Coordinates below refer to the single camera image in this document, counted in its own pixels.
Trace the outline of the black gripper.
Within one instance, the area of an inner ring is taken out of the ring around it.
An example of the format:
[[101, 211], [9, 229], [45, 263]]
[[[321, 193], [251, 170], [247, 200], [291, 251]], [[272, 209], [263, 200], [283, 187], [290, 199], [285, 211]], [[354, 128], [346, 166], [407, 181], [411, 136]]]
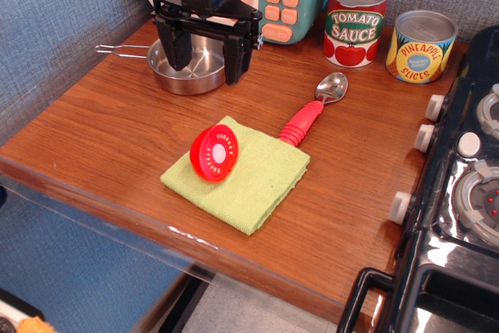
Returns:
[[[221, 17], [235, 19], [239, 23], [250, 23], [249, 39], [229, 35], [224, 40], [225, 79], [228, 85], [238, 83], [248, 71], [252, 51], [263, 44], [259, 29], [262, 13], [241, 0], [152, 0], [155, 10], [168, 3], [187, 15], [201, 19]], [[184, 31], [182, 23], [176, 19], [155, 16], [155, 24], [161, 45], [168, 63], [175, 71], [184, 69], [192, 59], [191, 34]]]

